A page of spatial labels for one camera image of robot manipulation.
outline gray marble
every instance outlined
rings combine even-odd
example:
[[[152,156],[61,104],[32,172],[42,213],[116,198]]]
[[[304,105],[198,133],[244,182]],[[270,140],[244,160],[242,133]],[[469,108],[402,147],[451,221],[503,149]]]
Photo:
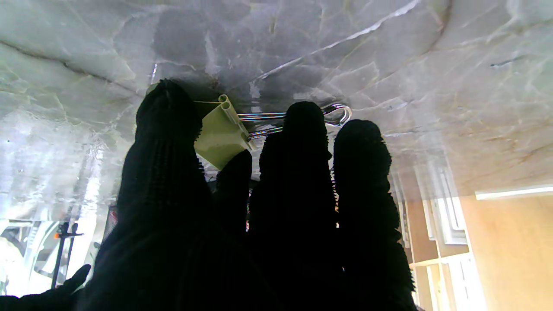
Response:
[[[239,112],[342,101],[394,171],[447,167],[461,195],[551,183],[552,20],[547,0],[2,1],[0,218],[105,217],[166,77]]]

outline metal stand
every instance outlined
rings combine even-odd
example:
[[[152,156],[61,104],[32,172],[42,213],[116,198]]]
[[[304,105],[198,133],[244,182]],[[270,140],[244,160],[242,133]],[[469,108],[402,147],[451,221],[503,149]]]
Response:
[[[73,249],[73,238],[76,237],[76,236],[79,236],[79,235],[83,235],[83,234],[78,234],[77,233],[78,226],[79,225],[75,224],[75,223],[73,225],[71,225],[71,231],[72,232],[67,231],[69,229],[69,223],[68,222],[64,222],[63,224],[59,225],[59,227],[58,227],[58,234],[59,234],[59,238],[60,238],[60,247],[58,248],[58,256],[56,257],[56,265],[54,266],[54,271],[52,273],[52,286],[50,287],[52,289],[56,288],[56,285],[57,285],[57,282],[58,282],[58,273],[60,272],[61,256],[63,255],[63,252],[64,252],[65,239],[66,238],[71,239],[71,241],[69,243],[69,254],[67,255],[67,266],[69,266],[69,259],[71,259],[71,251]]]

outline wire handle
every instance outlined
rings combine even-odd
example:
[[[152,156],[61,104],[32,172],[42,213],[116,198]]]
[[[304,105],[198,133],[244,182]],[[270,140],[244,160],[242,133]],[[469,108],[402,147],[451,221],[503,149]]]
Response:
[[[351,119],[351,108],[348,106],[335,102],[328,106],[321,108],[323,115],[329,115],[337,110],[343,110],[343,115],[339,120],[325,120],[325,123],[333,127],[341,127],[346,124],[349,119]],[[274,120],[274,119],[283,119],[286,116],[286,112],[269,112],[269,113],[239,113],[238,118],[242,122],[247,121],[257,121],[257,120]],[[277,133],[282,131],[282,127],[274,127],[270,129],[263,129],[261,131],[253,132],[248,135],[248,139],[259,138],[267,136],[272,133]]]

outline black knit glove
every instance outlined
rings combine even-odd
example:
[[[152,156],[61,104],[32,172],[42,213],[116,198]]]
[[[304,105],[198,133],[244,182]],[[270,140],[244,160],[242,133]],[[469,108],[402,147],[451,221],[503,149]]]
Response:
[[[84,265],[63,285],[42,294],[31,294],[21,298],[14,296],[0,297],[0,309],[9,311],[70,311],[79,296],[79,291],[75,292],[75,290],[85,282],[89,271],[90,265]]]

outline ceiling light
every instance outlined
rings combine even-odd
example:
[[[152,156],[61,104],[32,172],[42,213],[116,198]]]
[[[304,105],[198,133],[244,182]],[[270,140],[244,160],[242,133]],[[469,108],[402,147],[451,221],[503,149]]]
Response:
[[[515,195],[545,193],[545,192],[553,192],[553,186],[541,186],[541,187],[535,187],[535,188],[527,188],[527,189],[519,189],[519,190],[511,190],[511,191],[503,191],[503,192],[492,192],[492,193],[476,192],[475,194],[476,194],[477,200],[491,200],[491,199],[503,198],[505,196],[515,196]]]

